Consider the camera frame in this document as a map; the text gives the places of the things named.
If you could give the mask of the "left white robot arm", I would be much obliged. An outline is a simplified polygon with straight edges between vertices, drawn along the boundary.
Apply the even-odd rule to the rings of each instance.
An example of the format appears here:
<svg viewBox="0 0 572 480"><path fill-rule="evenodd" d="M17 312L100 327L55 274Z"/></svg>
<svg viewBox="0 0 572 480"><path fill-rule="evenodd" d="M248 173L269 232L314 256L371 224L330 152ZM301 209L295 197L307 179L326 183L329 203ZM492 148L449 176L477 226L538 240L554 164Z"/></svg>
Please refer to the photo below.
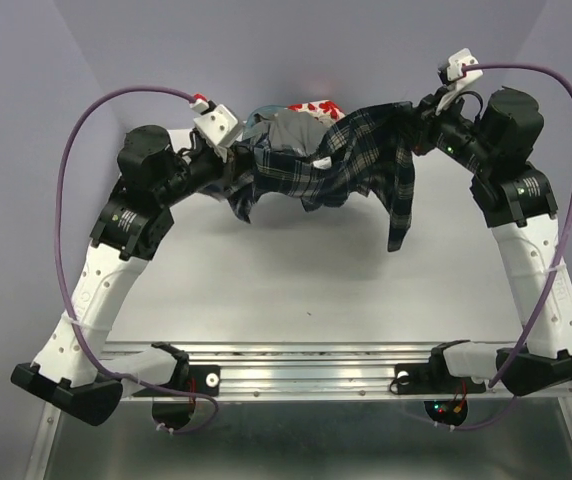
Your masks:
<svg viewBox="0 0 572 480"><path fill-rule="evenodd" d="M170 435L204 427L218 410L205 374L189 355L154 342L139 353L103 360L107 337L126 297L174 224L176 203L219 179L223 161L196 129L175 150L170 133L149 125L130 131L117 157L120 175L90 233L85 263L53 333L33 360L12 371L12 384L92 426L138 393L173 397L156 404L157 429Z"/></svg>

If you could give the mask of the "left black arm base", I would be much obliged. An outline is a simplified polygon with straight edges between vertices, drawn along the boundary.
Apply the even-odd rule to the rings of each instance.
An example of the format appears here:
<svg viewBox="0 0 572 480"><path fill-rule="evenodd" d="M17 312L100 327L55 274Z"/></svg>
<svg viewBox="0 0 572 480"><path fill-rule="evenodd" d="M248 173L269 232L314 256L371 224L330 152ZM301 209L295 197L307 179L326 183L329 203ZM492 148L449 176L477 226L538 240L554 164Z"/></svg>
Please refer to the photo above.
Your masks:
<svg viewBox="0 0 572 480"><path fill-rule="evenodd" d="M219 365L192 364L187 374L165 385L164 392L153 391L151 416L156 430L184 435L204 429L219 412L220 384Z"/></svg>

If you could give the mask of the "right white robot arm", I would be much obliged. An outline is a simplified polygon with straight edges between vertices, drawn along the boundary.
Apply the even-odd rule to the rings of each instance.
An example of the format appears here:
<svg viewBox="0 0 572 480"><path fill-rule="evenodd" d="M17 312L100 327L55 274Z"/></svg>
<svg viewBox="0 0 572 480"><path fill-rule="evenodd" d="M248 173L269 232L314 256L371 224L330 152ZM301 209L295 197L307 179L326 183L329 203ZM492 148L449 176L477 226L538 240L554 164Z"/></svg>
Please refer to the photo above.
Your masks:
<svg viewBox="0 0 572 480"><path fill-rule="evenodd" d="M500 251L526 339L459 340L435 347L425 381L448 390L461 378L501 381L522 397L572 381L572 282L560 252L558 206L546 175L528 160L544 118L537 101L511 88L494 92L480 118L446 88L414 107L416 154L438 149L472 172L471 193Z"/></svg>

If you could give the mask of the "navy plaid skirt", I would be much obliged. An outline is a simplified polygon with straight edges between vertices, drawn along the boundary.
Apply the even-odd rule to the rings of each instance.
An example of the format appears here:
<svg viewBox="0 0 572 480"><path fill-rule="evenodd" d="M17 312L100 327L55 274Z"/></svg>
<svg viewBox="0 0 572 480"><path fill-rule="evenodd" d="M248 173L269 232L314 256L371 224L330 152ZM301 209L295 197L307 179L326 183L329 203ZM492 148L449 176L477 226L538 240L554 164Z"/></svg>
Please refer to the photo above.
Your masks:
<svg viewBox="0 0 572 480"><path fill-rule="evenodd" d="M407 137L406 103L358 109L335 123L310 156L270 150L241 138L225 177L202 194L225 201L234 215L250 220L268 193L301 202L305 211L339 208L353 193L375 195L389 216L387 249L401 249L412 222L415 168Z"/></svg>

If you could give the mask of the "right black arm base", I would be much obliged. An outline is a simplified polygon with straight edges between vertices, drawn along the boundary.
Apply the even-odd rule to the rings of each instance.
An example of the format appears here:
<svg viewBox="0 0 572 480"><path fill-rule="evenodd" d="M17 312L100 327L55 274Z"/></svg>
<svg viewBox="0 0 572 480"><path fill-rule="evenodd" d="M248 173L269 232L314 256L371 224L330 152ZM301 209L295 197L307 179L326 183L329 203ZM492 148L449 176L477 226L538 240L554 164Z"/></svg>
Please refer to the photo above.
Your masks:
<svg viewBox="0 0 572 480"><path fill-rule="evenodd" d="M468 414L468 382L460 377L434 374L427 364L401 364L388 390L394 395L447 395L446 399L428 400L424 409L437 425L459 427Z"/></svg>

